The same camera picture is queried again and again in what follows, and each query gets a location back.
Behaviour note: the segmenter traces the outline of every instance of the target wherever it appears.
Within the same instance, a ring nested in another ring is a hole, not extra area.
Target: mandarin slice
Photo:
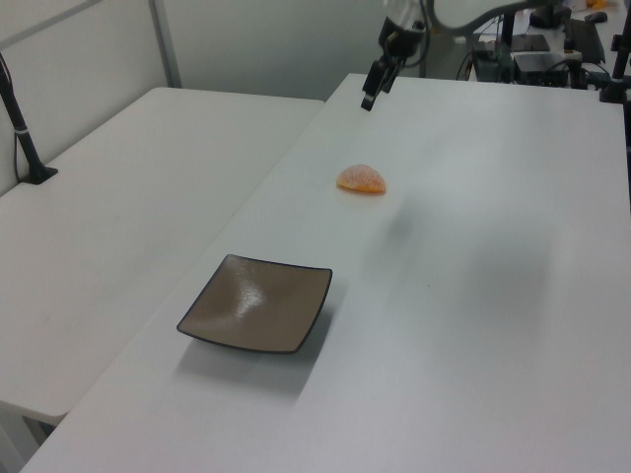
[[[336,183],[344,189],[357,192],[383,194],[386,192],[386,181],[373,168],[366,165],[355,165],[343,170]]]

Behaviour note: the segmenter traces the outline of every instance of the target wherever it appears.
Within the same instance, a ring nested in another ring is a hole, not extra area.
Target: square plate
[[[333,272],[227,255],[177,330],[226,347],[296,353],[319,315]]]

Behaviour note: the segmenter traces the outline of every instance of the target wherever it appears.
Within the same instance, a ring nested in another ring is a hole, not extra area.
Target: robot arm
[[[552,3],[552,0],[384,0],[387,17],[379,35],[384,54],[373,63],[364,84],[362,108],[370,111],[380,92],[388,93],[407,60],[425,38],[418,62],[429,48],[429,23],[439,31],[463,35],[472,33],[487,20],[505,13]]]

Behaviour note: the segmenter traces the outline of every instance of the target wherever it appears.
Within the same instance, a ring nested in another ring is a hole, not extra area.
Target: black device
[[[553,54],[517,55],[515,80],[526,86],[567,87],[570,73],[558,63],[559,57]]]
[[[9,118],[11,118],[11,122],[13,123],[14,132],[18,136],[20,145],[24,150],[24,155],[29,162],[29,177],[24,179],[23,182],[41,184],[49,180],[52,176],[57,174],[57,169],[44,166],[37,155],[37,150],[29,133],[29,128],[24,121],[24,117],[18,106],[18,101],[13,92],[11,74],[9,73],[9,68],[2,54],[0,54],[0,96],[2,96],[4,106],[7,108]]]
[[[596,23],[604,23],[607,21],[607,14],[605,12],[595,12],[591,15],[587,15],[585,17],[585,21],[587,23],[591,23],[592,25]]]
[[[379,35],[379,45],[384,55],[373,62],[368,73],[362,89],[365,93],[362,108],[372,110],[379,93],[390,92],[394,79],[405,68],[407,59],[418,51],[425,30],[422,22],[416,22],[413,30],[405,30],[386,17]]]
[[[595,25],[568,20],[565,23],[565,41],[566,49],[575,49],[583,54],[583,62],[604,62],[604,48]]]
[[[551,30],[558,28],[572,16],[572,10],[562,5],[538,8],[530,14],[530,25]]]
[[[612,51],[617,51],[615,65],[613,66],[613,74],[609,84],[600,90],[600,101],[609,103],[626,103],[627,85],[624,83],[624,70],[629,60],[629,52],[631,52],[631,9],[627,11],[627,18],[624,22],[624,30],[622,35],[617,34],[613,37],[611,45]]]

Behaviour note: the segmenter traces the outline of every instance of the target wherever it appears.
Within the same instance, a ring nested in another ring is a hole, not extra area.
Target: tabletop
[[[0,199],[0,405],[57,424],[322,103],[156,89]]]
[[[626,471],[621,107],[397,79],[366,112],[364,79],[342,83],[25,473]],[[566,119],[586,108],[597,134]],[[335,187],[358,163],[385,195]],[[175,330],[227,253],[333,270],[296,355]]]

